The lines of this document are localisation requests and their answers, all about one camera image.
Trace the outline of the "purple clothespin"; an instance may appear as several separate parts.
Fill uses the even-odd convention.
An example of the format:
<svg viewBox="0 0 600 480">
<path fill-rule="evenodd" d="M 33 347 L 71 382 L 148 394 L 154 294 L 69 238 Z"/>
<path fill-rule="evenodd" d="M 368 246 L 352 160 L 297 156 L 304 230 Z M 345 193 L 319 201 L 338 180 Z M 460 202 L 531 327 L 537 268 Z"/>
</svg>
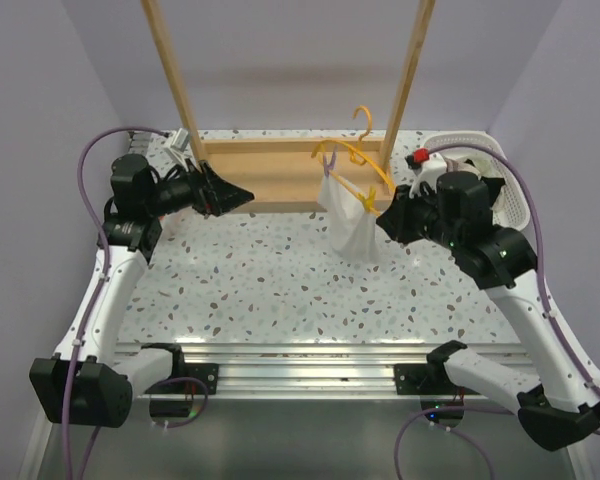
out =
<svg viewBox="0 0 600 480">
<path fill-rule="evenodd" d="M 334 170 L 337 161 L 337 151 L 333 150 L 330 157 L 327 157 L 326 154 L 323 154 L 322 157 L 322 167 L 323 174 L 325 177 L 329 177 L 331 172 Z"/>
</svg>

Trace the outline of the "white underwear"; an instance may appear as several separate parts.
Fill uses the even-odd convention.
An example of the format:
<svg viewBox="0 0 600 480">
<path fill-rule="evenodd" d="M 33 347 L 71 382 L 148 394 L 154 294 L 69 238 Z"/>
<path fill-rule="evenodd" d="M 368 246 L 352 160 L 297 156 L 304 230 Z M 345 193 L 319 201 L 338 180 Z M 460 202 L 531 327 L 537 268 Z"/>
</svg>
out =
<svg viewBox="0 0 600 480">
<path fill-rule="evenodd" d="M 332 249 L 350 263 L 377 263 L 376 216 L 363 207 L 359 194 L 358 187 L 331 174 L 322 178 L 318 204 L 327 212 Z"/>
</svg>

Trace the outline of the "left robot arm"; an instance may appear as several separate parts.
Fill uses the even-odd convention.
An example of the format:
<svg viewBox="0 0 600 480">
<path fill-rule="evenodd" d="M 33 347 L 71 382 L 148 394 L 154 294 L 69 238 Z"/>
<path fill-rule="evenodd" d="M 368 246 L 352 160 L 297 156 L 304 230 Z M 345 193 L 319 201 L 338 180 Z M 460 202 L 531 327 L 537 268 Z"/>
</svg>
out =
<svg viewBox="0 0 600 480">
<path fill-rule="evenodd" d="M 140 154 L 112 164 L 112 197 L 106 203 L 88 288 L 76 317 L 49 358 L 37 358 L 29 378 L 47 418 L 64 427 L 118 428 L 133 401 L 160 386 L 181 390 L 188 375 L 181 347 L 149 343 L 129 360 L 115 363 L 115 347 L 126 307 L 145 274 L 162 235 L 162 217 L 191 208 L 220 217 L 251 201 L 248 190 L 222 179 L 209 165 L 186 161 L 159 178 Z"/>
</svg>

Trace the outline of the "orange plastic hanger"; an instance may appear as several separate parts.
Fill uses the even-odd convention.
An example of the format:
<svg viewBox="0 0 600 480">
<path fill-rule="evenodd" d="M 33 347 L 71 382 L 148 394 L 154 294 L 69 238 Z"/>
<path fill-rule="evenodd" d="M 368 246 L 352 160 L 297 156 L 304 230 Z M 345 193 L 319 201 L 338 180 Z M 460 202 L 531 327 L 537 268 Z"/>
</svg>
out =
<svg viewBox="0 0 600 480">
<path fill-rule="evenodd" d="M 396 185 L 394 183 L 394 180 L 391 178 L 390 174 L 386 172 L 386 168 L 380 167 L 377 162 L 372 160 L 369 155 L 365 154 L 362 151 L 363 140 L 371 133 L 371 130 L 373 128 L 373 118 L 371 111 L 365 105 L 357 106 L 354 110 L 352 118 L 355 119 L 360 112 L 364 113 L 367 124 L 366 130 L 358 136 L 358 140 L 355 146 L 352 146 L 351 144 L 342 140 L 324 139 L 320 140 L 313 148 L 311 152 L 311 157 L 316 158 L 322 167 L 323 154 L 326 154 L 327 157 L 330 157 L 333 150 L 337 151 L 337 146 L 343 146 L 347 152 L 348 160 L 350 163 L 359 167 L 369 166 L 370 168 L 372 168 L 373 171 L 379 176 L 381 183 L 387 187 L 389 193 L 394 194 Z M 331 172 L 331 175 L 329 177 L 333 177 L 336 180 L 336 182 L 340 186 L 344 187 L 345 190 L 349 192 L 356 200 L 358 200 L 357 194 L 359 192 L 363 192 L 359 190 L 355 185 L 351 186 L 348 180 L 346 180 L 340 174 L 335 172 L 335 168 Z"/>
</svg>

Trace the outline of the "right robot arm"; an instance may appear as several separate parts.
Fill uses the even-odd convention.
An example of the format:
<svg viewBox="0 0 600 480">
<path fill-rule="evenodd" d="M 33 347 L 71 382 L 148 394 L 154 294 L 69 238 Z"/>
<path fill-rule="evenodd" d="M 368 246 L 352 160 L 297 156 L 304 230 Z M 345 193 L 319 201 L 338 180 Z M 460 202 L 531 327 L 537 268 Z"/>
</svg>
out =
<svg viewBox="0 0 600 480">
<path fill-rule="evenodd" d="M 429 240 L 448 248 L 506 318 L 536 370 L 524 374 L 452 340 L 426 357 L 429 387 L 465 387 L 489 398 L 516 415 L 536 444 L 556 451 L 600 428 L 600 369 L 549 296 L 540 248 L 496 224 L 491 206 L 483 180 L 450 172 L 421 194 L 398 186 L 377 224 L 398 243 Z"/>
</svg>

